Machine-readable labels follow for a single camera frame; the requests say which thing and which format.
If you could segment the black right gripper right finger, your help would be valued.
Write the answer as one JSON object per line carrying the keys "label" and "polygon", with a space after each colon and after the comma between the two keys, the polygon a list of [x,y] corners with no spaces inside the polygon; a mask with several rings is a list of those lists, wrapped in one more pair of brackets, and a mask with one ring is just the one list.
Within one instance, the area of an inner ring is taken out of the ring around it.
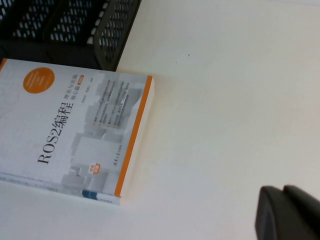
{"label": "black right gripper right finger", "polygon": [[285,185],[284,193],[309,225],[320,224],[320,201],[294,185]]}

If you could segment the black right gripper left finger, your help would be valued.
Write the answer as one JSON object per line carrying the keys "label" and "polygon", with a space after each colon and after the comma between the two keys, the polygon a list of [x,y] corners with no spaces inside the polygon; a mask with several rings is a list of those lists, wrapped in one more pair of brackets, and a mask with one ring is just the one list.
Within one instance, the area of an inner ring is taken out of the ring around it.
{"label": "black right gripper left finger", "polygon": [[263,186],[259,192],[255,232],[258,240],[318,240],[320,225],[309,225],[302,218],[284,188]]}

